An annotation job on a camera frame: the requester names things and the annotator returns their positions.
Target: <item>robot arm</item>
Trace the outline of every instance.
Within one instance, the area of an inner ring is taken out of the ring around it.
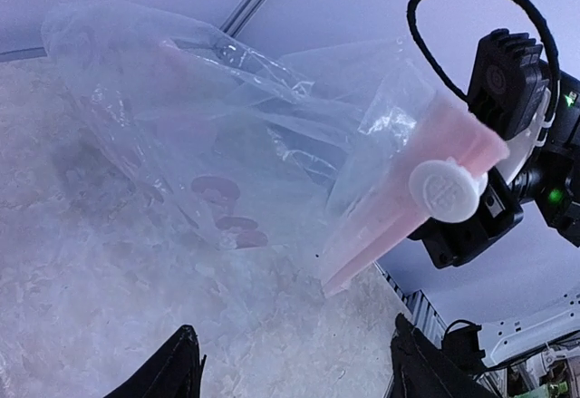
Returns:
[[[459,267],[506,235],[535,201],[547,225],[580,246],[580,82],[562,73],[554,116],[546,120],[549,72],[543,46],[528,34],[496,30],[478,45],[469,110],[511,149],[489,175],[475,215],[456,224],[428,220],[421,240],[437,268]]]

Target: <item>black cable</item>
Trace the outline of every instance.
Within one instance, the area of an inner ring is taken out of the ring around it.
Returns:
[[[457,324],[476,325],[475,323],[472,323],[471,321],[468,321],[467,319],[457,319],[457,320],[453,321],[451,324],[449,324],[448,327],[445,329],[445,333],[443,333],[443,339],[445,339],[445,336],[447,336],[449,334],[449,332],[451,331],[451,328],[453,328]]]
[[[417,29],[417,6],[421,0],[409,0],[407,5],[407,23],[409,24],[409,29],[413,40],[419,46],[420,51],[425,56],[425,59],[429,62],[435,73],[441,78],[445,85],[454,92],[462,101],[467,101],[467,95],[460,90],[457,85],[449,78],[447,74],[443,71],[441,66],[437,63],[429,48],[423,41],[419,30]],[[546,19],[537,10],[537,8],[530,2],[530,0],[511,0],[515,4],[519,5],[520,8],[526,12],[527,17],[534,24],[537,32],[540,35],[540,39],[546,48],[546,58],[548,64],[548,70],[550,72],[550,101],[546,110],[546,121],[552,121],[556,113],[557,102],[560,97],[560,65],[558,62],[558,51],[556,48],[556,42],[554,37],[550,33],[547,26]],[[546,135],[547,130],[542,130],[540,134],[540,139]]]

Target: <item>white plastic cap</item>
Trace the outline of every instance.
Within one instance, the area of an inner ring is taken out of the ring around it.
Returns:
[[[415,167],[409,178],[415,203],[445,223],[460,223],[475,214],[479,196],[487,185],[487,173],[474,179],[454,159],[426,160]]]

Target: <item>speckled countertop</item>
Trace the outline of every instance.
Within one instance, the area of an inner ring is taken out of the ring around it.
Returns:
[[[101,397],[184,323],[202,396],[382,398],[377,269],[324,299],[296,246],[217,252],[87,137],[48,60],[0,64],[0,398]]]

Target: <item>plastic bag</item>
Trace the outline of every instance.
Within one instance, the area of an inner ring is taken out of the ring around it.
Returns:
[[[402,42],[277,62],[209,24],[124,3],[57,8],[43,39],[103,153],[140,188],[217,248],[306,242],[328,293],[428,217],[395,194],[409,168],[453,157],[477,175],[507,154],[436,97]]]

